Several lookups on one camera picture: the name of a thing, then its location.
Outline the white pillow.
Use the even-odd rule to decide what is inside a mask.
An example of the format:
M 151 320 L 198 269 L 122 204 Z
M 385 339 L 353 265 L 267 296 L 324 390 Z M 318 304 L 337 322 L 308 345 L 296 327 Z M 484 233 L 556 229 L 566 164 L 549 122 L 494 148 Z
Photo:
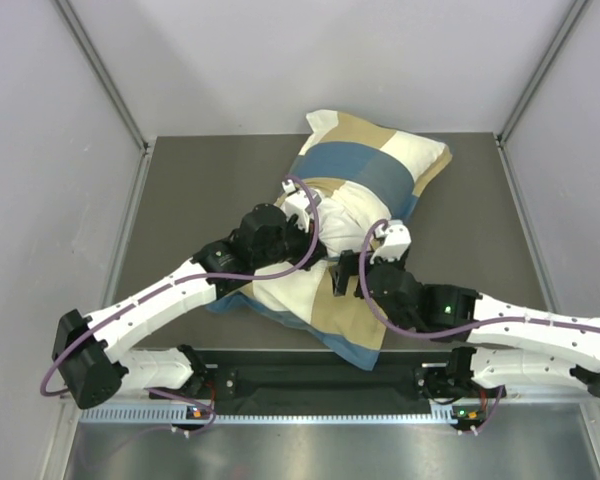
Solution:
M 353 181 L 313 178 L 305 183 L 321 197 L 316 218 L 318 238 L 330 257 L 344 250 L 360 253 L 379 246 L 373 236 L 374 229 L 393 219 L 378 195 Z M 275 202 L 277 207 L 280 208 L 285 196 L 282 191 Z

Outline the checkered blue beige white pillowcase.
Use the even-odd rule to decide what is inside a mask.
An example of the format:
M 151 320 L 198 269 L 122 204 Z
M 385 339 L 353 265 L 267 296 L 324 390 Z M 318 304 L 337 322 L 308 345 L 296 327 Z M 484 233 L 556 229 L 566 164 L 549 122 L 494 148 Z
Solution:
M 346 112 L 321 109 L 308 113 L 306 120 L 311 134 L 291 175 L 304 183 L 313 178 L 359 183 L 379 196 L 392 219 L 407 221 L 426 186 L 452 159 L 443 142 Z M 344 296 L 333 295 L 329 267 L 338 256 L 328 255 L 312 268 L 283 278 L 250 283 L 208 309 L 225 314 L 249 307 L 284 326 L 309 332 L 345 361 L 369 371 L 378 359 L 386 328 L 354 296 L 355 278 Z

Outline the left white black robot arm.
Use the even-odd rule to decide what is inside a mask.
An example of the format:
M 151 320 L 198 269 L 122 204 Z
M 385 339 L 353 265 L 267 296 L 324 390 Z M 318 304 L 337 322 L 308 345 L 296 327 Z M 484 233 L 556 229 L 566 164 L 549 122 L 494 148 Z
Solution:
M 162 373 L 159 381 L 149 380 L 130 353 L 185 313 L 254 281 L 307 270 L 325 254 L 315 200 L 293 194 L 280 206 L 259 204 L 227 237 L 205 245 L 144 290 L 87 315 L 76 309 L 65 313 L 57 325 L 51 370 L 60 374 L 65 393 L 83 410 L 105 403 L 129 380 L 138 389 L 164 387 L 196 396 L 206 387 L 207 374 L 186 362 L 190 350 L 142 353 Z

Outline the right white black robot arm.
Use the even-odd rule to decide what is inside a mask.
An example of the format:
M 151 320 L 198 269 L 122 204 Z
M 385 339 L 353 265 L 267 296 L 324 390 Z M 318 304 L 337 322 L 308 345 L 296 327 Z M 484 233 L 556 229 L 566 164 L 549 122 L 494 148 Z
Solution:
M 344 295 L 356 277 L 356 297 L 387 329 L 459 343 L 446 368 L 454 393 L 539 384 L 582 389 L 600 399 L 600 317 L 560 315 L 474 289 L 424 284 L 404 263 L 347 250 L 329 268 L 333 292 Z

